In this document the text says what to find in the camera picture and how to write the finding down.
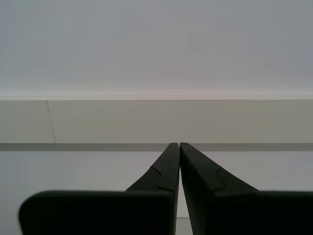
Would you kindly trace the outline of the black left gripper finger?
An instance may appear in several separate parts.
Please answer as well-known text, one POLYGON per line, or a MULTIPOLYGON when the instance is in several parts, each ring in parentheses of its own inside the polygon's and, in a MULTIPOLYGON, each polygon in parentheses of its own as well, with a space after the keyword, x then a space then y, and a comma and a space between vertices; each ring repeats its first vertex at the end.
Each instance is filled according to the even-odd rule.
POLYGON ((189 143, 182 142, 180 171, 195 235, 310 235, 310 191, 260 191, 189 143))
POLYGON ((125 191, 43 191, 19 210, 24 235, 173 235, 179 146, 171 143, 125 191))

